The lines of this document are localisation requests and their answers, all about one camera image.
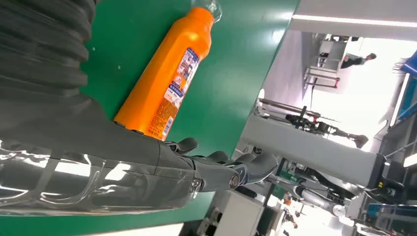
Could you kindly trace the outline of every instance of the white pillar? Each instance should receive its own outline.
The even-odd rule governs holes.
[[[290,29],[417,41],[417,0],[301,0]]]

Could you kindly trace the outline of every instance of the green table surface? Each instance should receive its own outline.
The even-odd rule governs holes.
[[[188,0],[104,0],[97,7],[82,91],[117,113]],[[168,140],[194,137],[193,154],[231,155],[299,0],[223,0],[212,47],[201,62]],[[202,219],[213,193],[184,208],[140,215],[0,217],[0,235],[81,235]]]

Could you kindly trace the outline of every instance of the orange plastic bottle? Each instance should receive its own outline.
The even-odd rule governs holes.
[[[115,122],[166,139],[199,63],[209,54],[213,15],[221,16],[214,0],[202,2],[172,25]]]

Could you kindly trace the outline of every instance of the black corrugated hose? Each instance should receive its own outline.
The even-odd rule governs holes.
[[[0,1],[0,87],[77,93],[87,85],[94,0]]]

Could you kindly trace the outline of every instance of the bottle label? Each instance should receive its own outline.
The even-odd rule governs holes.
[[[187,48],[153,116],[148,135],[163,141],[166,139],[199,63],[195,52]]]

